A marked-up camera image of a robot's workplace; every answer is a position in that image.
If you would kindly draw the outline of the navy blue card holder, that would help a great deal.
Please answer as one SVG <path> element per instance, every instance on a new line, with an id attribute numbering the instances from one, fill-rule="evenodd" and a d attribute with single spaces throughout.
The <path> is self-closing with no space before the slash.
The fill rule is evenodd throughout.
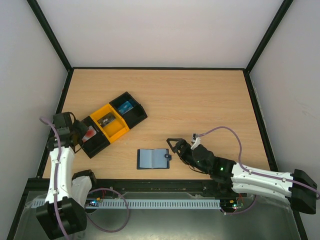
<path id="1" fill-rule="evenodd" d="M 137 170 L 169 169 L 172 156 L 167 148 L 138 149 Z"/>

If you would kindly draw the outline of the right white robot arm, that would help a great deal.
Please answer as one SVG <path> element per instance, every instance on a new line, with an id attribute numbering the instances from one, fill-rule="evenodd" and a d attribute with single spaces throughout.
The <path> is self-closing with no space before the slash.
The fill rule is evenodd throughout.
<path id="1" fill-rule="evenodd" d="M 300 213 L 316 213 L 318 186 L 303 170 L 291 173 L 252 168 L 214 155 L 199 138 L 192 143 L 183 138 L 168 138 L 166 142 L 184 164 L 217 182 L 218 191 L 224 196 L 233 192 L 258 195 L 284 202 Z"/>

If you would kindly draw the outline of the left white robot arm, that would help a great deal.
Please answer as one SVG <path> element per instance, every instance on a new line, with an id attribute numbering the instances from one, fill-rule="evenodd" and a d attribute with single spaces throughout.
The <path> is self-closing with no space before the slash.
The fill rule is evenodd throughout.
<path id="1" fill-rule="evenodd" d="M 96 183 L 91 170 L 72 173 L 76 147 L 83 145 L 89 128 L 72 112 L 55 114 L 51 120 L 41 117 L 40 121 L 50 126 L 54 135 L 46 144 L 51 162 L 49 187 L 36 218 L 49 239 L 69 239 L 87 227 L 85 203 Z"/>

